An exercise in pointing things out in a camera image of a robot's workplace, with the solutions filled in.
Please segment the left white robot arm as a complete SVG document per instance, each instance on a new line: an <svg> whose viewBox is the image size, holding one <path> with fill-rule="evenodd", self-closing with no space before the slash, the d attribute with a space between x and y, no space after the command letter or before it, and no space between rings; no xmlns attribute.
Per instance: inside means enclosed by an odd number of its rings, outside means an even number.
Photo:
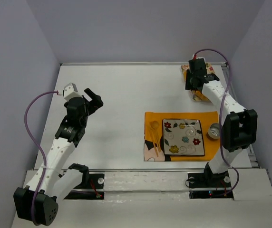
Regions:
<svg viewBox="0 0 272 228"><path fill-rule="evenodd" d="M25 187L18 187L14 192L17 216L31 221L35 226L52 224L58 213L59 202L76 186L88 182L89 168L85 165L73 163L65 174L61 174L65 162L85 134L88 117L104 104L101 96L89 88L84 92L90 100L78 92L74 83L65 86L61 92L55 92L65 99L67 114L60 123L48 153L44 153L40 144L35 142L43 162Z"/></svg>

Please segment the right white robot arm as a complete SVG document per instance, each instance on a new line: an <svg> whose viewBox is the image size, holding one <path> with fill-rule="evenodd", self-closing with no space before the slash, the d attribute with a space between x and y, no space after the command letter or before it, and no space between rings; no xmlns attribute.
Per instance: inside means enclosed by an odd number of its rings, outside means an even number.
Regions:
<svg viewBox="0 0 272 228"><path fill-rule="evenodd" d="M190 173L189 188L216 188L225 177L235 157L256 140L258 114L240 105L222 86L218 76L208 73L204 58L194 57L186 72L186 90L201 92L218 109L220 147L204 171Z"/></svg>

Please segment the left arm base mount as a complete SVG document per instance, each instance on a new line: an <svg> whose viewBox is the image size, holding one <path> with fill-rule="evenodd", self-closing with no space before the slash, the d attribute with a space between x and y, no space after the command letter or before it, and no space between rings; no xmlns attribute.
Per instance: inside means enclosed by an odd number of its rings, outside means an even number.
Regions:
<svg viewBox="0 0 272 228"><path fill-rule="evenodd" d="M64 199L65 200L103 200L104 193L104 173L90 173L87 182L82 181Z"/></svg>

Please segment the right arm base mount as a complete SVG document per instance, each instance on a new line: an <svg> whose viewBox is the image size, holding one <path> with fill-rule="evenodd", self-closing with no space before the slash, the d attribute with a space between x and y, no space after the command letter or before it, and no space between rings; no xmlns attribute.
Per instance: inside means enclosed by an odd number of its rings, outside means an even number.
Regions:
<svg viewBox="0 0 272 228"><path fill-rule="evenodd" d="M188 173L185 185L190 190L190 199L233 199L228 172L209 180L203 172Z"/></svg>

